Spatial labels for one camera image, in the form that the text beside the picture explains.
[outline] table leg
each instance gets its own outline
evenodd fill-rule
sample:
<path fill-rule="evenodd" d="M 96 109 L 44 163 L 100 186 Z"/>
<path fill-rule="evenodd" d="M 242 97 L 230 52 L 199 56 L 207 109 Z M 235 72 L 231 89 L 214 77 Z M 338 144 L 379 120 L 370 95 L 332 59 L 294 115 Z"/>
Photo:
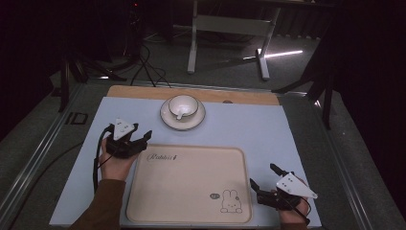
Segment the table leg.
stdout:
<path fill-rule="evenodd" d="M 196 18 L 197 18 L 197 1 L 193 2 L 193 19 L 192 19 L 192 46 L 191 52 L 189 54 L 189 63 L 188 63 L 188 73 L 194 73 L 194 66 L 196 64 L 196 52 L 197 52 L 197 44 L 196 44 Z"/>
<path fill-rule="evenodd" d="M 272 34 L 274 33 L 275 26 L 277 25 L 276 22 L 277 22 L 280 11 L 281 11 L 281 8 L 274 9 L 274 12 L 272 13 L 272 20 L 269 24 L 269 31 L 266 35 L 265 40 L 263 41 L 262 48 L 256 50 L 256 56 L 259 61 L 259 68 L 260 68 L 260 72 L 262 75 L 262 79 L 265 81 L 268 81 L 270 79 L 268 65 L 266 64 L 265 53 L 268 49 L 269 42 L 271 41 Z"/>

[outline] wire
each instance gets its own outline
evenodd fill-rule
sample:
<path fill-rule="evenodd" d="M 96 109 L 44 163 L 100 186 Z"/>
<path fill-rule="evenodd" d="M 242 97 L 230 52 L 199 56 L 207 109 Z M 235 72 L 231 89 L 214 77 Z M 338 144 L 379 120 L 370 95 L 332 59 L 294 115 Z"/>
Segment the wire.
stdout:
<path fill-rule="evenodd" d="M 305 198 L 303 198 L 302 197 L 302 200 L 307 204 L 307 206 L 308 206 L 308 212 L 307 212 L 307 215 L 309 215 L 310 214 L 310 212 L 311 212 L 311 206 L 310 206 L 310 204 L 308 203 L 308 201 L 305 199 Z"/>
<path fill-rule="evenodd" d="M 287 201 L 283 196 L 281 196 L 281 199 L 282 199 L 287 205 L 289 205 L 290 208 L 292 208 L 297 214 L 299 214 L 299 216 L 301 216 L 301 217 L 304 219 L 306 225 L 308 225 L 308 224 L 310 223 L 310 219 L 306 217 L 310 212 L 307 212 L 307 214 L 306 214 L 306 216 L 305 216 L 305 215 L 304 215 L 301 211 L 299 211 L 296 207 L 293 207 L 293 205 L 292 205 L 289 201 Z M 310 210 L 311 210 L 310 204 L 307 202 L 307 200 L 304 199 L 304 201 L 307 203 L 307 205 L 308 205 L 308 207 L 309 207 L 309 211 L 310 211 Z"/>
<path fill-rule="evenodd" d="M 26 205 L 26 203 L 27 203 L 27 201 L 28 201 L 30 195 L 33 193 L 33 190 L 34 190 L 35 186 L 37 185 L 39 179 L 41 179 L 41 177 L 45 174 L 45 172 L 48 171 L 48 170 L 51 168 L 51 166 L 53 166 L 53 165 L 55 164 L 55 162 L 56 162 L 59 158 L 61 158 L 61 157 L 64 156 L 66 153 L 68 153 L 68 152 L 71 151 L 71 150 L 74 150 L 76 147 L 78 147 L 78 146 L 80 146 L 80 145 L 82 145 L 82 144 L 83 144 L 83 142 L 79 142 L 79 143 L 75 144 L 74 146 L 72 146 L 71 148 L 69 148 L 69 149 L 67 149 L 66 151 L 64 151 L 63 153 L 61 153 L 61 154 L 60 154 L 59 156 L 57 156 L 53 161 L 51 161 L 51 162 L 48 164 L 48 166 L 42 171 L 42 173 L 41 173 L 41 174 L 38 176 L 38 178 L 35 180 L 33 186 L 31 187 L 31 189 L 27 192 L 27 195 L 26 195 L 26 197 L 24 198 L 24 200 L 23 200 L 23 202 L 22 202 L 20 208 L 18 209 L 17 214 L 15 215 L 14 219 L 13 219 L 12 222 L 11 222 L 11 225 L 10 225 L 10 227 L 9 227 L 9 230 L 14 227 L 15 222 L 17 221 L 18 217 L 20 216 L 20 214 L 21 214 L 21 212 L 22 212 L 24 206 Z"/>
<path fill-rule="evenodd" d="M 187 29 L 186 31 L 180 32 L 179 34 L 174 34 L 174 35 L 172 36 L 172 38 L 176 38 L 176 37 L 178 37 L 178 36 L 186 35 L 186 34 L 190 33 L 191 31 L 192 31 L 192 29 Z M 167 40 L 164 39 L 164 38 L 162 38 L 162 37 L 160 37 L 159 39 L 156 39 L 156 40 L 151 39 L 151 38 L 153 38 L 153 37 L 155 37 L 155 36 L 159 36 L 159 34 L 158 34 L 158 33 L 155 33 L 155 34 L 149 35 L 149 36 L 147 36 L 147 37 L 144 38 L 144 41 L 147 41 L 147 42 L 154 42 L 154 43 L 167 42 Z"/>
<path fill-rule="evenodd" d="M 101 152 L 101 147 L 102 147 L 102 139 L 104 138 L 104 135 L 106 132 L 113 132 L 114 126 L 110 124 L 107 128 L 105 128 L 101 136 L 99 137 L 99 142 L 98 142 L 98 149 L 96 150 L 96 157 L 93 160 L 93 189 L 94 192 L 98 189 L 98 184 L 99 184 L 99 175 L 98 175 L 98 169 L 99 169 L 99 155 Z"/>
<path fill-rule="evenodd" d="M 110 158 L 113 157 L 113 155 L 110 155 L 107 159 L 105 159 L 105 161 L 101 162 L 101 164 L 99 164 L 98 169 L 104 165 L 108 160 L 110 160 Z"/>
<path fill-rule="evenodd" d="M 132 66 L 131 68 L 134 68 L 134 65 L 136 64 L 137 59 L 138 59 L 138 56 L 129 56 L 128 59 L 124 63 L 109 66 L 106 69 L 108 71 L 114 72 L 114 71 L 118 71 L 118 70 L 123 70 L 123 69 L 131 67 L 131 66 Z"/>
<path fill-rule="evenodd" d="M 125 46 L 124 46 L 124 50 L 123 50 L 123 57 L 125 56 L 126 50 L 128 48 L 128 34 L 129 34 L 128 29 L 129 29 L 129 27 L 131 25 L 131 22 L 130 22 L 131 12 L 130 12 L 130 9 L 127 7 L 127 5 L 128 4 L 126 4 L 126 1 L 124 0 L 123 1 L 123 9 L 128 10 L 128 16 L 127 16 L 127 21 L 126 21 L 126 27 L 127 28 L 125 30 L 125 36 L 124 36 L 124 44 L 125 44 Z"/>
<path fill-rule="evenodd" d="M 166 75 L 167 72 L 166 72 L 164 69 L 162 69 L 162 68 L 156 68 L 156 67 L 152 66 L 152 65 L 148 62 L 149 57 L 150 57 L 150 50 L 149 50 L 148 47 L 147 47 L 146 45 L 144 45 L 144 44 L 142 45 L 142 47 L 147 50 L 147 57 L 143 57 L 142 55 L 140 55 L 140 61 L 141 61 L 142 64 L 141 64 L 141 67 L 140 67 L 140 68 L 137 70 L 137 72 L 134 74 L 134 76 L 133 76 L 133 78 L 132 78 L 132 80 L 131 80 L 130 85 L 132 85 L 132 84 L 134 83 L 134 81 L 136 80 L 136 78 L 137 78 L 138 75 L 140 74 L 141 70 L 145 69 L 145 70 L 146 70 L 146 73 L 147 73 L 147 77 L 149 78 L 149 81 L 152 83 L 152 85 L 153 85 L 154 87 L 156 87 L 156 85 L 158 84 L 158 82 L 159 82 L 160 80 L 164 80 L 164 81 L 167 83 L 167 85 L 168 85 L 169 87 L 171 87 L 170 84 L 169 84 L 169 82 L 168 82 L 167 79 L 165 78 L 165 75 Z M 150 69 L 152 69 L 152 71 L 153 71 L 156 75 L 159 76 L 159 79 L 158 79 L 157 81 L 154 81 L 154 80 L 152 79 L 152 76 L 151 76 L 151 74 L 150 74 L 149 71 L 148 71 L 148 67 L 149 67 Z"/>

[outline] brown sleeve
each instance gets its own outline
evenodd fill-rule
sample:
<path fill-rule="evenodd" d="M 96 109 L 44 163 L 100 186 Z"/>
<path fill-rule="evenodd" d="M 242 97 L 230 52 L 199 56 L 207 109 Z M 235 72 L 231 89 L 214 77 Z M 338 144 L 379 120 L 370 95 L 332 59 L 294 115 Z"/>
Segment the brown sleeve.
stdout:
<path fill-rule="evenodd" d="M 120 229 L 124 189 L 124 181 L 101 180 L 89 208 L 71 225 L 69 230 Z"/>
<path fill-rule="evenodd" d="M 281 223 L 281 230 L 307 230 L 305 223 Z"/>

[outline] cable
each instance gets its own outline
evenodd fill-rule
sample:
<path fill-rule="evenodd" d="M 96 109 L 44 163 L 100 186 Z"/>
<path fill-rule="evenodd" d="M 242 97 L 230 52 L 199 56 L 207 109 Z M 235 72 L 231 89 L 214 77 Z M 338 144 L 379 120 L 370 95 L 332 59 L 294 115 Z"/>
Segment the cable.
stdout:
<path fill-rule="evenodd" d="M 110 160 L 110 158 L 113 157 L 113 155 L 110 155 L 107 159 L 105 159 L 105 161 L 101 162 L 101 164 L 99 164 L 98 169 L 104 165 L 108 160 Z"/>
<path fill-rule="evenodd" d="M 104 135 L 106 132 L 111 132 L 113 133 L 114 131 L 114 126 L 110 124 L 110 126 L 108 126 L 107 128 L 105 128 L 102 133 L 101 136 L 99 137 L 99 142 L 98 142 L 98 149 L 96 151 L 96 157 L 93 160 L 93 189 L 96 193 L 96 190 L 98 189 L 98 185 L 99 185 L 99 175 L 98 175 L 98 169 L 99 169 L 99 155 L 101 152 L 101 147 L 102 147 L 102 139 L 104 138 Z"/>
<path fill-rule="evenodd" d="M 190 33 L 191 31 L 192 31 L 192 29 L 187 29 L 187 30 L 184 31 L 184 32 L 181 32 L 181 33 L 179 33 L 179 34 L 173 35 L 172 38 L 176 38 L 176 37 L 178 37 L 178 36 L 186 35 L 186 34 Z M 162 37 L 160 37 L 159 40 L 158 40 L 158 39 L 157 39 L 157 40 L 151 39 L 151 38 L 153 38 L 153 37 L 155 37 L 155 36 L 158 36 L 158 35 L 159 35 L 158 33 L 155 33 L 155 34 L 146 36 L 146 37 L 144 38 L 144 41 L 147 41 L 147 42 L 154 42 L 154 43 L 167 42 L 167 40 L 164 39 L 164 38 L 162 38 Z"/>
<path fill-rule="evenodd" d="M 146 73 L 147 73 L 147 77 L 149 78 L 150 82 L 152 83 L 152 85 L 153 85 L 154 87 L 156 87 L 156 85 L 158 84 L 158 82 L 159 82 L 160 80 L 164 80 L 164 82 L 166 82 L 167 85 L 171 88 L 169 82 L 168 82 L 167 79 L 165 78 L 165 74 L 166 74 L 167 72 L 166 72 L 164 69 L 156 68 L 156 67 L 152 66 L 152 65 L 148 62 L 149 57 L 150 57 L 150 50 L 149 50 L 148 47 L 147 47 L 146 45 L 144 45 L 144 44 L 142 45 L 142 47 L 147 50 L 147 57 L 143 57 L 143 56 L 140 55 L 140 61 L 141 61 L 142 64 L 141 64 L 141 67 L 140 67 L 140 68 L 137 70 L 137 72 L 134 74 L 134 76 L 133 76 L 133 78 L 132 78 L 132 80 L 131 80 L 130 85 L 132 85 L 132 84 L 134 83 L 135 79 L 138 77 L 138 75 L 140 74 L 141 70 L 145 69 L 145 70 L 146 70 Z M 151 74 L 150 74 L 149 71 L 148 71 L 148 67 L 151 68 L 152 71 L 155 72 L 155 74 L 159 76 L 159 79 L 158 79 L 157 81 L 154 81 L 154 80 L 152 79 L 152 76 L 151 76 Z"/>
<path fill-rule="evenodd" d="M 33 193 L 33 190 L 34 190 L 36 184 L 38 183 L 39 179 L 41 179 L 41 177 L 45 174 L 45 172 L 48 171 L 48 170 L 51 168 L 51 166 L 53 166 L 53 165 L 55 164 L 55 162 L 56 162 L 60 157 L 64 156 L 66 153 L 68 153 L 69 151 L 75 149 L 76 147 L 78 147 L 78 146 L 80 146 L 80 145 L 82 145 L 82 144 L 83 144 L 83 142 L 77 143 L 76 145 L 72 146 L 72 147 L 69 148 L 68 150 L 66 150 L 66 151 L 64 151 L 63 153 L 61 153 L 61 154 L 60 154 L 59 156 L 57 156 L 53 161 L 51 161 L 51 163 L 48 164 L 48 166 L 44 169 L 44 171 L 42 171 L 42 173 L 41 173 L 41 174 L 38 176 L 38 178 L 35 180 L 33 186 L 31 187 L 31 189 L 27 192 L 27 195 L 26 195 L 26 197 L 24 198 L 24 200 L 23 200 L 23 202 L 22 202 L 20 208 L 18 209 L 17 214 L 15 215 L 14 219 L 13 219 L 12 222 L 11 222 L 11 225 L 10 225 L 10 227 L 9 227 L 9 230 L 14 227 L 15 222 L 17 221 L 18 217 L 20 216 L 20 214 L 21 214 L 21 212 L 22 212 L 22 210 L 23 210 L 25 204 L 27 203 L 27 201 L 28 201 L 30 195 Z"/>
<path fill-rule="evenodd" d="M 309 219 L 307 216 L 305 216 L 301 211 L 299 211 L 296 207 L 293 207 L 292 204 L 291 204 L 289 201 L 287 201 L 283 196 L 281 196 L 281 199 L 282 199 L 287 205 L 289 205 L 290 208 L 292 208 L 297 214 L 299 214 L 299 216 L 301 216 L 301 217 L 304 219 L 306 225 L 308 225 L 308 224 L 310 223 L 310 219 Z M 311 210 L 310 204 L 309 204 L 309 203 L 307 202 L 307 200 L 305 200 L 303 197 L 301 197 L 301 199 L 304 200 L 304 201 L 307 203 L 307 205 L 308 205 L 308 207 L 309 207 L 309 211 L 310 211 L 310 210 Z"/>
<path fill-rule="evenodd" d="M 125 36 L 124 36 L 124 50 L 123 50 L 123 57 L 128 53 L 128 42 L 131 41 L 133 44 L 137 44 L 139 41 L 137 36 L 139 33 L 142 32 L 142 16 L 141 16 L 141 11 L 136 11 L 137 7 L 132 6 L 131 4 L 127 4 L 126 1 L 123 1 L 123 10 L 124 12 L 128 12 L 126 15 L 126 29 L 125 29 Z M 136 61 L 138 60 L 138 55 L 139 54 L 130 54 L 128 56 L 128 60 L 125 63 L 120 63 L 117 65 L 113 65 L 107 68 L 108 71 L 117 71 L 117 70 L 123 70 L 125 68 L 128 68 L 130 66 L 133 66 L 136 64 Z"/>

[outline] rabbit illustration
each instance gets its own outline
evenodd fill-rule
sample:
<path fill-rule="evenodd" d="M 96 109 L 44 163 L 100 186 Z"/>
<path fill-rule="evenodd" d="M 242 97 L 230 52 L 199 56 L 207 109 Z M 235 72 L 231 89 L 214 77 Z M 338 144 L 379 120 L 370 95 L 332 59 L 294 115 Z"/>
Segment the rabbit illustration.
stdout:
<path fill-rule="evenodd" d="M 224 190 L 221 213 L 242 213 L 241 202 L 236 190 Z"/>

